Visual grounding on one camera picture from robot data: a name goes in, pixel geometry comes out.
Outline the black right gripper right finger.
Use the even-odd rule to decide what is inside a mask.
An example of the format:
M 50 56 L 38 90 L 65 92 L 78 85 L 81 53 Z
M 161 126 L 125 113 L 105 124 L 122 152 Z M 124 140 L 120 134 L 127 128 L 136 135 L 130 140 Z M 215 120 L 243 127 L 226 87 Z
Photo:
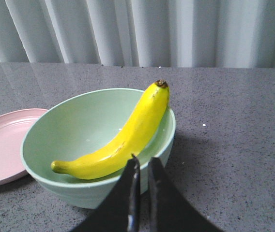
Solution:
M 151 232 L 220 232 L 177 190 L 159 158 L 148 164 Z

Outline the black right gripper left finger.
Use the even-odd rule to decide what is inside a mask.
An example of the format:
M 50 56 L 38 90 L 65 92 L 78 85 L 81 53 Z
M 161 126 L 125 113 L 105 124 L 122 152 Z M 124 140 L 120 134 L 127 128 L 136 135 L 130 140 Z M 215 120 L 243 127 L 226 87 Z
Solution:
M 136 156 L 102 203 L 74 232 L 137 232 L 140 210 L 140 166 Z

